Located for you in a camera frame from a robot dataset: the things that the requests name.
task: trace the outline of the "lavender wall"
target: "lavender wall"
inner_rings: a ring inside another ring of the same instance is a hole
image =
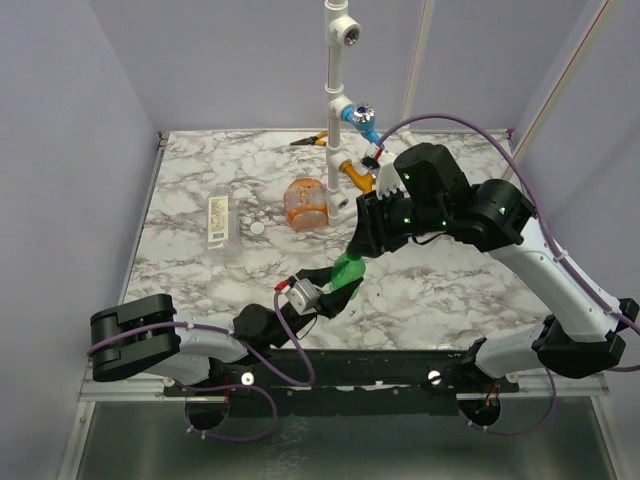
[[[322,127],[322,0],[90,0],[160,130]],[[353,0],[344,81],[390,125],[402,112],[423,0]]]
[[[614,295],[640,300],[640,3],[617,3],[522,166],[563,246]],[[623,363],[640,363],[639,339],[630,332],[623,337]],[[635,472],[640,471],[638,375],[607,375]]]
[[[0,4],[0,478],[55,478],[157,135],[82,0]]]
[[[436,0],[413,112],[515,127],[587,1]]]

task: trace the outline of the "brass fitting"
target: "brass fitting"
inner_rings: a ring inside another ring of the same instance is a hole
[[[373,178],[373,175],[370,173],[360,175],[356,172],[356,169],[353,168],[353,164],[351,162],[344,162],[340,166],[340,171],[349,177],[353,184],[358,188],[358,190],[362,191],[362,193],[369,193],[373,190],[373,186],[376,183],[376,179]]]

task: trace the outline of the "silver bolt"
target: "silver bolt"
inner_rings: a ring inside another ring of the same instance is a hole
[[[427,378],[431,382],[431,385],[434,386],[440,385],[440,382],[442,382],[442,375],[440,375],[440,372],[437,370],[431,370],[427,375]]]
[[[253,385],[255,377],[253,376],[253,373],[245,372],[242,374],[242,377],[240,377],[240,382],[242,382],[243,385]]]

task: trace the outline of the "white marble surface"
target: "white marble surface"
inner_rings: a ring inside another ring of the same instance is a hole
[[[309,132],[172,133],[140,239],[126,301],[169,293],[180,311],[233,317],[251,302],[270,305],[273,286],[301,268],[332,265],[353,222],[294,232],[282,195],[297,174],[326,182],[322,147],[290,147]],[[443,143],[472,183],[499,176],[503,160],[472,134],[416,135]],[[506,147],[506,138],[499,140]],[[366,142],[344,134],[354,160]],[[404,144],[390,139],[400,152]],[[349,187],[351,196],[358,194]],[[227,265],[204,252],[205,199],[231,186],[239,201],[241,256]],[[261,235],[250,231],[262,222]],[[538,321],[544,305],[509,270],[449,238],[367,260],[360,293],[333,320],[319,319],[303,340],[310,348],[466,348],[476,338],[504,335]]]

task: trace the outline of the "cable tie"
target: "cable tie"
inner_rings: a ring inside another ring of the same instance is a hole
[[[569,252],[567,252],[566,250],[563,250],[562,253],[560,253],[560,255],[558,255],[557,257],[553,257],[553,261],[559,262],[560,260],[564,260],[568,255],[569,255]]]

